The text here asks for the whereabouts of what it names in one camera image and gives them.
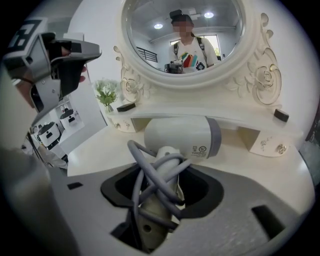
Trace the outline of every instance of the white wall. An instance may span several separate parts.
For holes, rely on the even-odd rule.
[[[273,0],[255,0],[257,12],[269,16],[270,40],[282,74],[283,110],[307,135],[314,120],[320,94],[316,53],[304,31],[290,14]],[[115,61],[116,16],[120,0],[83,0],[70,22],[69,32],[83,32],[86,40],[99,44],[102,56],[88,64],[90,78],[119,80],[121,64]]]
[[[46,17],[48,22],[71,18],[82,0],[43,0],[29,15],[30,17]]]
[[[320,97],[317,53],[303,28],[278,1],[255,0],[254,3],[259,13],[268,15],[268,29],[274,32],[270,44],[281,71],[283,110],[306,137]]]

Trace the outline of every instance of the ceiling light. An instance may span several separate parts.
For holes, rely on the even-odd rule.
[[[213,16],[214,16],[214,14],[213,14],[212,12],[206,12],[206,13],[204,14],[204,17],[206,17],[206,18],[208,18],[208,19],[212,18]]]
[[[154,25],[154,28],[155,28],[156,30],[162,29],[162,27],[163,27],[162,24],[155,24],[155,25]]]

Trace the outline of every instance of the railing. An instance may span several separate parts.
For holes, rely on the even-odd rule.
[[[138,51],[139,51],[139,54],[147,61],[152,61],[152,62],[158,62],[158,58],[157,58],[157,54],[152,52],[152,51],[149,51],[149,50],[146,50],[146,49],[143,49],[143,48],[140,48],[140,47],[137,47]]]

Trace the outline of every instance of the white t-shirt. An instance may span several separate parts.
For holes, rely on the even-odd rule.
[[[191,44],[184,45],[181,41],[178,42],[178,59],[182,60],[183,74],[192,73],[204,70],[218,62],[215,49],[210,41],[206,38],[201,38],[204,46],[204,52],[201,50],[197,38],[194,38]],[[176,61],[174,45],[170,47],[170,61]]]

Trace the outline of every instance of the ceiling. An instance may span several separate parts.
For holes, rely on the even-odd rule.
[[[158,39],[173,33],[169,13],[182,10],[190,15],[194,9],[197,16],[193,20],[195,28],[235,27],[239,21],[236,7],[232,0],[139,0],[132,15],[132,30],[139,32],[150,40]],[[204,14],[212,12],[213,18]],[[155,29],[155,24],[163,28]]]

